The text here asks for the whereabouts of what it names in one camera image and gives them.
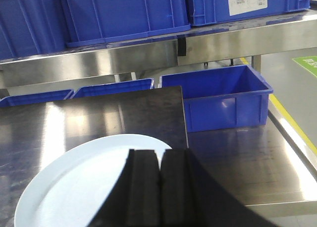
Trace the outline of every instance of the label sticker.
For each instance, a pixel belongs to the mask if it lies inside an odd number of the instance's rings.
[[[230,15],[267,8],[267,0],[228,0]]]
[[[317,56],[296,57],[293,61],[317,77]]]

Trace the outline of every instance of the yellow floor line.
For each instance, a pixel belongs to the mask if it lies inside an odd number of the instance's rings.
[[[248,61],[242,57],[240,58],[243,64],[249,64]],[[288,113],[285,107],[281,104],[281,102],[276,98],[274,94],[270,94],[270,101],[277,108],[277,110],[282,114],[282,116],[287,120],[287,122],[293,127],[293,129],[298,133],[298,135],[303,139],[306,145],[317,155],[317,148],[312,143],[312,141],[308,138],[308,136],[304,133],[298,123],[293,119],[293,117]]]

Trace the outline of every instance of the blue storage crate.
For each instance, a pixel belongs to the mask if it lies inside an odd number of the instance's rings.
[[[0,60],[65,49],[60,0],[0,0]]]
[[[5,97],[0,101],[0,107],[13,107],[18,105],[66,100],[69,99],[73,94],[74,90],[68,89],[21,96],[10,96]]]
[[[62,0],[69,47],[190,29],[185,0]]]
[[[248,65],[165,75],[160,83],[182,86],[188,132],[265,124],[273,92]]]
[[[187,0],[194,26],[283,14],[310,8],[310,0]]]
[[[103,85],[87,86],[77,90],[72,98],[93,97],[121,92],[134,92],[154,88],[153,79],[140,79],[135,81],[117,82]]]

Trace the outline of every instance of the white ceramic plate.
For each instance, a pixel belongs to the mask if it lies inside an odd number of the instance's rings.
[[[15,227],[85,227],[107,198],[129,149],[155,150],[160,163],[164,142],[144,135],[96,139],[66,152],[39,172],[15,210]]]

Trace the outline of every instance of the green floor sign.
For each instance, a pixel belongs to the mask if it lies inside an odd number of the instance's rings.
[[[317,56],[296,57],[293,58],[293,61],[317,77]]]

